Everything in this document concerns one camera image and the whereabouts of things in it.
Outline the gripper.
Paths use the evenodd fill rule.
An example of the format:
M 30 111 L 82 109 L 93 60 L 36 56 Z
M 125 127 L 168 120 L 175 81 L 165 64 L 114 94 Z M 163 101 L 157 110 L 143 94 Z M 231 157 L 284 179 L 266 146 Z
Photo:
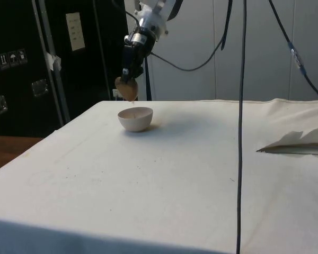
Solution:
M 149 29 L 136 26 L 129 35 L 125 35 L 124 43 L 130 46 L 124 46 L 122 52 L 122 74 L 121 81 L 127 83 L 130 79 L 136 79 L 143 74 L 142 67 L 144 58 L 148 57 L 154 47 L 156 37 Z M 142 57 L 135 57 L 134 48 Z

